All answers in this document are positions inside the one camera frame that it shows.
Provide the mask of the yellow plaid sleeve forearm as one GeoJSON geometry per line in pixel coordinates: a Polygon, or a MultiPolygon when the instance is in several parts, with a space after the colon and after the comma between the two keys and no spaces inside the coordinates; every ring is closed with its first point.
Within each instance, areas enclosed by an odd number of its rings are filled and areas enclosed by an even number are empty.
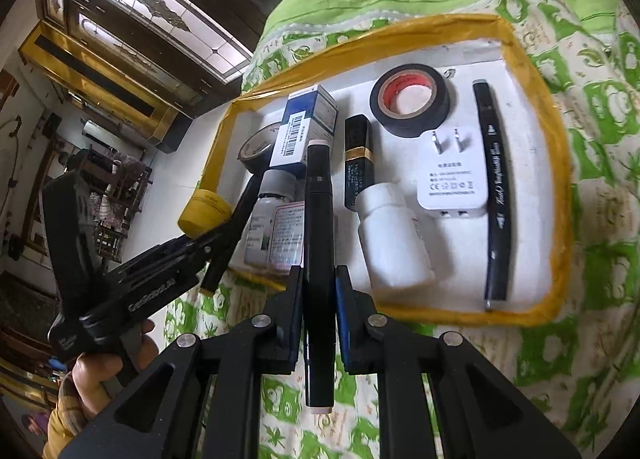
{"type": "Polygon", "coordinates": [[[58,402],[49,416],[47,442],[44,444],[43,459],[58,459],[62,450],[84,429],[88,423],[84,404],[73,380],[68,373],[58,389],[58,402]]]}

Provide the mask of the person left hand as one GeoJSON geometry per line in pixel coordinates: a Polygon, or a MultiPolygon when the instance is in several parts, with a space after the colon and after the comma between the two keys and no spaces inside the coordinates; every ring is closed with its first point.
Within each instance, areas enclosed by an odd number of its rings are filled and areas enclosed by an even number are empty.
{"type": "MultiPolygon", "coordinates": [[[[149,333],[155,328],[155,323],[147,319],[142,323],[141,347],[138,353],[138,367],[144,369],[154,361],[158,355],[158,347],[149,333]]],[[[87,419],[93,419],[112,400],[105,391],[103,384],[116,377],[122,370],[122,360],[116,355],[81,354],[72,370],[72,378],[80,397],[82,412],[87,419]]]]}

